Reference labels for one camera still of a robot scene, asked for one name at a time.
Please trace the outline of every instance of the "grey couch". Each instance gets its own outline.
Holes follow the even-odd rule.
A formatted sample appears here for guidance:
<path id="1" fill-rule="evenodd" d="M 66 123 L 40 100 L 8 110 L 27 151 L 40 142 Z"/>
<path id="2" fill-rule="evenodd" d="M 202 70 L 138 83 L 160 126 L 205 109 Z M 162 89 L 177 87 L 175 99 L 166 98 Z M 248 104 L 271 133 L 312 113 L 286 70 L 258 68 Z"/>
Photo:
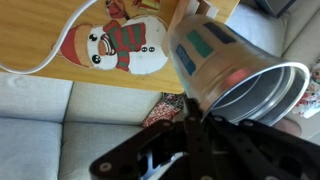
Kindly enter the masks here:
<path id="1" fill-rule="evenodd" d="M 274 19 L 240 4 L 227 24 L 253 44 L 310 66 L 320 51 L 320 1 Z M 87 180 L 90 163 L 141 130 L 160 93 L 0 73 L 0 179 Z M 287 118 L 320 141 L 319 115 Z"/>

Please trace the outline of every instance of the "snowman hat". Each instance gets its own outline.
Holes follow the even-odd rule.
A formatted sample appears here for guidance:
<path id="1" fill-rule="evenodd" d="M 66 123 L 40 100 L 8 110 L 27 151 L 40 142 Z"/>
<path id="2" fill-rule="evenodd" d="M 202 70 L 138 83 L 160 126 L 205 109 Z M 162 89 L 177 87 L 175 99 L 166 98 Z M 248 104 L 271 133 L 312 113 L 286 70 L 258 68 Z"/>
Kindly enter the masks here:
<path id="1" fill-rule="evenodd" d="M 91 68 L 93 64 L 87 52 L 87 41 L 92 24 L 82 23 L 71 28 L 62 43 L 58 55 L 82 67 Z"/>

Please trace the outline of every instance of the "white cable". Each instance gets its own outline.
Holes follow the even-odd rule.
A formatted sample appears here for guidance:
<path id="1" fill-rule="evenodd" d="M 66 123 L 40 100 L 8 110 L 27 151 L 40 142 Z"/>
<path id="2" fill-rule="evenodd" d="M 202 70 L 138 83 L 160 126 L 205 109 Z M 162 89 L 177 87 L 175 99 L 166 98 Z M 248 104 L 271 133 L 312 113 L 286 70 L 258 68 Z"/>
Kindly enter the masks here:
<path id="1" fill-rule="evenodd" d="M 28 70 L 15 70 L 15 69 L 11 69 L 9 67 L 4 66 L 1 62 L 0 62 L 0 68 L 11 72 L 11 73 L 16 73 L 16 74 L 32 74 L 35 72 L 40 71 L 41 69 L 43 69 L 45 66 L 47 66 L 52 59 L 54 58 L 54 56 L 57 54 L 57 52 L 59 51 L 64 39 L 66 38 L 69 29 L 72 27 L 73 23 L 77 20 L 77 18 L 81 15 L 82 12 L 84 12 L 86 9 L 88 9 L 92 4 L 94 4 L 97 0 L 87 0 L 85 3 L 83 3 L 68 19 L 68 21 L 66 22 L 66 24 L 64 25 L 60 36 L 56 42 L 56 44 L 53 46 L 51 52 L 49 53 L 49 55 L 36 67 L 28 69 Z"/>

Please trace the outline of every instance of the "snowman decoration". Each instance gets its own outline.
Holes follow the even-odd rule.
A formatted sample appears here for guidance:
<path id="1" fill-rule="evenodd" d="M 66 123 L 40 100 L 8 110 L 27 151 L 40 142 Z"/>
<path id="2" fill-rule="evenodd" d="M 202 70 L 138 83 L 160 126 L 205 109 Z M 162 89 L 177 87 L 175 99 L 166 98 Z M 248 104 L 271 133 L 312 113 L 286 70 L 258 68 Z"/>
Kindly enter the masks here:
<path id="1" fill-rule="evenodd" d="M 58 55 L 84 68 L 145 75 L 167 62 L 161 48 L 165 34 L 163 23 L 154 16 L 130 19 L 122 26 L 115 20 L 104 26 L 82 23 L 69 30 Z"/>

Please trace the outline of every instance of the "wooden table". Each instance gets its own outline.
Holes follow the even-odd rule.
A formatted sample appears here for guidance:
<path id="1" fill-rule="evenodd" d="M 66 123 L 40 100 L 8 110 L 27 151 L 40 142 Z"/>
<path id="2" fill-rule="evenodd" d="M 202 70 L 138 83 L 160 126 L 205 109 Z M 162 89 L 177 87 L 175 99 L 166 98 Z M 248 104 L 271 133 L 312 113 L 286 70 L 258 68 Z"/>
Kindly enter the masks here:
<path id="1" fill-rule="evenodd" d="M 136 10 L 126 2 L 128 14 Z M 211 0 L 218 7 L 216 20 L 225 22 L 239 0 Z M 38 65 L 50 52 L 64 23 L 84 0 L 0 0 L 0 60 L 15 69 Z M 170 23 L 178 0 L 161 0 L 162 10 L 156 15 Z M 105 0 L 86 10 L 76 23 L 106 24 L 109 21 Z M 32 75 L 120 87 L 181 93 L 183 88 L 169 60 L 158 72 L 139 76 L 121 70 L 101 71 L 77 67 L 56 57 L 43 70 Z"/>

